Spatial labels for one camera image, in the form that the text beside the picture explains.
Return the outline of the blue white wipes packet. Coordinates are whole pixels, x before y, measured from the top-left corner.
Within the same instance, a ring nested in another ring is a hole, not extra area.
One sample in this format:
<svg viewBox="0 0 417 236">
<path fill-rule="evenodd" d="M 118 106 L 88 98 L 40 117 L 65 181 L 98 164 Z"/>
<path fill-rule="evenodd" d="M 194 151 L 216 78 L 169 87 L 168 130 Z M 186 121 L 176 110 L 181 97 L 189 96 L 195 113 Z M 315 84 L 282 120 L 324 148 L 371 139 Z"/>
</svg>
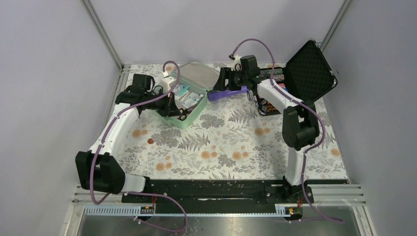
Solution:
<svg viewBox="0 0 417 236">
<path fill-rule="evenodd" d="M 177 96 L 183 96 L 185 93 L 187 93 L 189 86 L 178 84 L 174 87 L 173 93 Z"/>
</svg>

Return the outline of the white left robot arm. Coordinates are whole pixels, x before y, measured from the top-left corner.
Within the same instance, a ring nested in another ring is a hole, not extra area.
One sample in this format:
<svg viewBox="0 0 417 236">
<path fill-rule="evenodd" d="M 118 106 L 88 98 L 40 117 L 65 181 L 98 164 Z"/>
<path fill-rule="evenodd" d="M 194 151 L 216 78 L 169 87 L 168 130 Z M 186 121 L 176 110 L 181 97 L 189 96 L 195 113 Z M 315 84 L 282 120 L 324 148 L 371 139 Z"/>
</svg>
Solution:
<svg viewBox="0 0 417 236">
<path fill-rule="evenodd" d="M 132 84 L 116 97 L 113 113 L 100 136 L 88 151 L 75 157 L 81 187 L 108 194 L 134 192 L 140 202 L 152 197 L 152 188 L 144 176 L 127 174 L 118 163 L 119 151 L 128 130 L 144 110 L 155 110 L 163 116 L 178 113 L 173 89 L 178 79 L 163 72 L 163 79 L 152 87 L 154 79 L 134 74 Z"/>
</svg>

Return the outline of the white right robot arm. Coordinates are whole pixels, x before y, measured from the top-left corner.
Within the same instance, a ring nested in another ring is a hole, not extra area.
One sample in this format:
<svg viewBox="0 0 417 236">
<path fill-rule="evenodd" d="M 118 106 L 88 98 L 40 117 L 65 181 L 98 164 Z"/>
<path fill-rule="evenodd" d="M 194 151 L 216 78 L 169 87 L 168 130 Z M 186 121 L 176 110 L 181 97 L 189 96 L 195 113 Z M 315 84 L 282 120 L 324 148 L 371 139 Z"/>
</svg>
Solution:
<svg viewBox="0 0 417 236">
<path fill-rule="evenodd" d="M 305 154 L 319 136 L 314 104 L 303 102 L 280 87 L 272 75 L 262 75 L 254 55 L 230 55 L 231 67 L 222 67 L 214 91 L 238 91 L 246 87 L 265 99 L 283 117 L 282 137 L 288 146 L 288 165 L 284 175 L 289 185 L 282 189 L 284 200 L 293 203 L 301 197 L 298 185 L 305 181 Z"/>
</svg>

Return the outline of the mint green medicine case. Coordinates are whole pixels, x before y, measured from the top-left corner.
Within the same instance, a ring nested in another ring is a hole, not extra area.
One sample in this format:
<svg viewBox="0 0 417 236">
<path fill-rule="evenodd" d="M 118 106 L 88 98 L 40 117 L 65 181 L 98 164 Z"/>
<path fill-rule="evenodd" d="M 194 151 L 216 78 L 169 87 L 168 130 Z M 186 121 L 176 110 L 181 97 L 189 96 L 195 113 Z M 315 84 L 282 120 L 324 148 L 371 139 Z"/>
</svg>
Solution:
<svg viewBox="0 0 417 236">
<path fill-rule="evenodd" d="M 179 84 L 174 94 L 174 115 L 164 116 L 162 120 L 177 128 L 185 129 L 197 118 L 208 101 L 208 92 L 216 84 L 219 72 L 198 62 L 191 61 L 180 67 Z"/>
</svg>

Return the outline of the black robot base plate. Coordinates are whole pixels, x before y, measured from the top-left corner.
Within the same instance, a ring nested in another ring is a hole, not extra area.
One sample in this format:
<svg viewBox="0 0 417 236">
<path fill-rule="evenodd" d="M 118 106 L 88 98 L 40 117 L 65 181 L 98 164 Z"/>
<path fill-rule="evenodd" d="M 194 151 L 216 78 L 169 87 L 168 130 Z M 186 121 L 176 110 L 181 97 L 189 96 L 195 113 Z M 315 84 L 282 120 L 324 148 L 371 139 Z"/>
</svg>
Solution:
<svg viewBox="0 0 417 236">
<path fill-rule="evenodd" d="M 127 194 L 122 203 L 150 204 L 156 213 L 181 213 L 176 200 L 188 214 L 275 213 L 276 204 L 297 207 L 313 203 L 311 187 L 289 187 L 284 180 L 167 180 L 152 179 L 145 196 Z"/>
</svg>

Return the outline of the black scissors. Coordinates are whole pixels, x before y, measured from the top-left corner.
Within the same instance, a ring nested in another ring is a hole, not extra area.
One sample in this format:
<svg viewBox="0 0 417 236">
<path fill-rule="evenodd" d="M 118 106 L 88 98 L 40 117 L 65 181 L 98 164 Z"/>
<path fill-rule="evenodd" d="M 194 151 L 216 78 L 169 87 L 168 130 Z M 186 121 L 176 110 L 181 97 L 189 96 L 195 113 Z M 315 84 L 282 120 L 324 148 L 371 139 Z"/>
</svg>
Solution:
<svg viewBox="0 0 417 236">
<path fill-rule="evenodd" d="M 183 109 L 183 108 L 180 108 L 179 109 L 179 112 L 180 112 L 180 115 L 178 116 L 178 120 L 181 120 L 181 121 L 184 121 L 184 120 L 186 120 L 187 119 L 187 117 L 192 113 L 192 111 L 197 107 L 198 105 L 196 104 L 196 105 L 194 105 L 194 106 L 191 106 L 191 107 L 189 107 L 189 108 L 186 108 L 186 109 Z"/>
</svg>

